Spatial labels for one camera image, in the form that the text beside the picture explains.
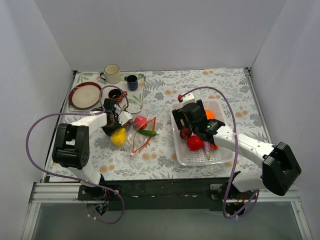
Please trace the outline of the fake watermelon slice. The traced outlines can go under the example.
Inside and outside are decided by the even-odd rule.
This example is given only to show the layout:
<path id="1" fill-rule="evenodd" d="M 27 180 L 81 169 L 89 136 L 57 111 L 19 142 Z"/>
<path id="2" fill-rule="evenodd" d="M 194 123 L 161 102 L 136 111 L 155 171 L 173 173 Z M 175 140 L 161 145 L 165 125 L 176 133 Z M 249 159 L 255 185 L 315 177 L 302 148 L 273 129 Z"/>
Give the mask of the fake watermelon slice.
<path id="1" fill-rule="evenodd" d="M 216 150 L 219 150 L 219 146 L 218 145 L 215 145 L 215 144 L 210 144 L 210 147 L 212 150 L 216 151 Z"/>

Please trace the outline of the fake dark beet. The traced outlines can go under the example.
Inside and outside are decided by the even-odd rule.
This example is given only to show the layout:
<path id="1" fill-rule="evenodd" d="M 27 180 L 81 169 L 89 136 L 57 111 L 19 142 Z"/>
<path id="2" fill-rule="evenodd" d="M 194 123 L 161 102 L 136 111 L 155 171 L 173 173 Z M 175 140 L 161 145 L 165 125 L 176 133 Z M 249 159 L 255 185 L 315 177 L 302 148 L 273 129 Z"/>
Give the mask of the fake dark beet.
<path id="1" fill-rule="evenodd" d="M 192 134 L 193 134 L 192 130 L 188 127 L 184 127 L 183 129 L 181 129 L 179 131 L 180 138 L 184 139 L 184 140 L 190 138 L 192 136 Z"/>

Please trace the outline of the fake red apple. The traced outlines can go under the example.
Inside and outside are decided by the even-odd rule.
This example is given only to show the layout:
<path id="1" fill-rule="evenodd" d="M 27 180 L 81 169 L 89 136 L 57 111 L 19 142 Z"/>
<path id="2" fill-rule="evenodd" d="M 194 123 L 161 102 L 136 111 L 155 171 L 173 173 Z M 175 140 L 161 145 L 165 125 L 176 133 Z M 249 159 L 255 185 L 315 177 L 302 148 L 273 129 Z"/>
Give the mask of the fake red apple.
<path id="1" fill-rule="evenodd" d="M 192 135 L 187 139 L 186 145 L 191 151 L 195 152 L 204 147 L 204 142 L 198 136 Z"/>

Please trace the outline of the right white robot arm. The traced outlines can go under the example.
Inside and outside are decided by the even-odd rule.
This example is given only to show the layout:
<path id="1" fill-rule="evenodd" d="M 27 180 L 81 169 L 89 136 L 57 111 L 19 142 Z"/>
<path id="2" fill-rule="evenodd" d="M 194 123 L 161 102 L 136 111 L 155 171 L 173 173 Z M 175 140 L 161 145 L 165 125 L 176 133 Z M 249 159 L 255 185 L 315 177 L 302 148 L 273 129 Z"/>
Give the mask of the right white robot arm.
<path id="1" fill-rule="evenodd" d="M 173 104 L 171 119 L 174 121 L 174 131 L 189 127 L 202 141 L 231 150 L 259 167 L 258 170 L 239 172 L 232 177 L 231 183 L 226 186 L 227 195 L 232 199 L 252 190 L 269 190 L 284 196 L 302 172 L 288 144 L 280 142 L 274 145 L 234 133 L 224 122 L 208 119 L 201 100 Z"/>

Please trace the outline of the fake green chili pepper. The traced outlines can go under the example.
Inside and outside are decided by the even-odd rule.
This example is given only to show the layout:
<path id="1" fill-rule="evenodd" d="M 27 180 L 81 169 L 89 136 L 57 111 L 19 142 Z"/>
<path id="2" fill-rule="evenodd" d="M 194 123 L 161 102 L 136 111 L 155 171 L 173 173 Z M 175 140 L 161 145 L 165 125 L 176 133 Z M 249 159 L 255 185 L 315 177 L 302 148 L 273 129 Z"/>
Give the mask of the fake green chili pepper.
<path id="1" fill-rule="evenodd" d="M 154 130 L 144 130 L 144 129 L 140 129 L 138 130 L 138 133 L 146 136 L 146 137 L 155 137 L 155 136 L 158 136 L 159 134 L 154 131 Z"/>

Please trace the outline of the fake orange half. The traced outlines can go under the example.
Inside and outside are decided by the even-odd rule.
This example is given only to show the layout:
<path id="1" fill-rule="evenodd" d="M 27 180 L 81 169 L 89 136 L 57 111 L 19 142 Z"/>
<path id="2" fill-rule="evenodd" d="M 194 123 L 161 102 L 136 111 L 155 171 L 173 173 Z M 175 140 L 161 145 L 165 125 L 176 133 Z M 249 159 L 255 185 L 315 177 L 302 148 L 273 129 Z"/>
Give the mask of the fake orange half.
<path id="1" fill-rule="evenodd" d="M 206 118 L 208 120 L 215 119 L 215 114 L 212 111 L 208 110 L 208 109 L 205 110 L 205 115 L 206 115 Z"/>

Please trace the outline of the fake yellow lemon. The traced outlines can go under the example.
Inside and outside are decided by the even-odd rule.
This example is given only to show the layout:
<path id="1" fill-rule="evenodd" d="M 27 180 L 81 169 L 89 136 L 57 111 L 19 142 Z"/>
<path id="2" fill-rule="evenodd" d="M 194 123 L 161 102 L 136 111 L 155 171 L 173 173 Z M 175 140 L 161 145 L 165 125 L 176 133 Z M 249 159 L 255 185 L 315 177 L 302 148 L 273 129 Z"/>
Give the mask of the fake yellow lemon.
<path id="1" fill-rule="evenodd" d="M 124 127 L 119 128 L 111 136 L 110 140 L 116 145 L 121 146 L 126 142 L 126 129 Z"/>

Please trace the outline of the fake purple eggplant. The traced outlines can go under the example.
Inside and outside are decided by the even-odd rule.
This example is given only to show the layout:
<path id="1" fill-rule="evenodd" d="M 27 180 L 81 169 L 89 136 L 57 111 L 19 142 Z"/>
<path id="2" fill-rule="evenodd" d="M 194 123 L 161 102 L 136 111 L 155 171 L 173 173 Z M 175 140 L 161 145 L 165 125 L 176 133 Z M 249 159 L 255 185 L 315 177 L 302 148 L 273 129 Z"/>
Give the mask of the fake purple eggplant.
<path id="1" fill-rule="evenodd" d="M 204 151 L 208 160 L 211 158 L 211 144 L 208 141 L 204 141 Z"/>

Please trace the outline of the clear zip top bag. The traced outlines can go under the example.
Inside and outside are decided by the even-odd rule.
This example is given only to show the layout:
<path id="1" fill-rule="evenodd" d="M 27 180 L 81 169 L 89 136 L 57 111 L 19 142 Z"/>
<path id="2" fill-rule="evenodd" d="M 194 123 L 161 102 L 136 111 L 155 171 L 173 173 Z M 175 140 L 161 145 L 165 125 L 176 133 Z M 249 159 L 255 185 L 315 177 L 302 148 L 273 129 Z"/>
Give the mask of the clear zip top bag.
<path id="1" fill-rule="evenodd" d="M 136 117 L 145 117 L 146 121 L 141 125 L 135 125 L 134 120 Z M 125 147 L 130 157 L 145 148 L 150 140 L 156 136 L 144 136 L 138 133 L 138 130 L 152 130 L 156 131 L 156 117 L 147 117 L 145 115 L 137 115 L 133 117 L 130 125 L 126 129 L 126 142 Z"/>

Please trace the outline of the white plastic basket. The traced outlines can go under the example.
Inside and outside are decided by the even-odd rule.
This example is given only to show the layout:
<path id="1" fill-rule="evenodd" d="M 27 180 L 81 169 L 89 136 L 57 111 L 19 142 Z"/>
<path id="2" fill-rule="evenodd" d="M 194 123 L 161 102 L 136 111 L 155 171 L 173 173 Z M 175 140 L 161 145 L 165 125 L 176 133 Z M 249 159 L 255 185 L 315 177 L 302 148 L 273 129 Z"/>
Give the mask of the white plastic basket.
<path id="1" fill-rule="evenodd" d="M 184 104 L 180 102 L 173 103 L 170 107 L 171 111 L 171 125 L 173 130 L 173 140 L 175 146 L 175 152 L 177 161 L 184 166 L 206 166 L 206 165 L 218 165 L 227 162 L 232 162 L 235 153 L 233 149 L 223 147 L 221 143 L 214 140 L 218 130 L 222 127 L 226 127 L 226 118 L 221 104 L 214 99 L 202 100 L 204 110 L 210 110 L 214 113 L 215 119 L 207 120 L 207 124 L 201 127 L 194 127 L 192 130 L 192 136 L 198 136 L 203 142 L 209 142 L 219 146 L 219 150 L 212 150 L 210 154 L 210 160 L 207 159 L 204 147 L 198 151 L 191 151 L 187 146 L 187 139 L 180 138 L 180 130 L 175 123 L 173 117 L 173 110 L 180 109 Z"/>

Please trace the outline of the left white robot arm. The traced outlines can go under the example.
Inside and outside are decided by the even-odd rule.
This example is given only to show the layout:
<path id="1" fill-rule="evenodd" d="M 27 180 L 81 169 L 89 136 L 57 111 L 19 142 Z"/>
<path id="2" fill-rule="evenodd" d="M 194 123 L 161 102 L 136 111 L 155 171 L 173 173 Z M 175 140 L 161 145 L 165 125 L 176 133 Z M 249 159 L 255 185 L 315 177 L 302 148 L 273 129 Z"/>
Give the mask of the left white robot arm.
<path id="1" fill-rule="evenodd" d="M 90 136 L 99 129 L 111 136 L 132 119 L 132 114 L 121 110 L 114 100 L 105 99 L 103 107 L 92 109 L 89 115 L 72 123 L 59 124 L 53 162 L 69 169 L 83 185 L 90 187 L 89 194 L 95 200 L 103 199 L 107 191 L 100 183 L 101 174 L 90 163 Z"/>

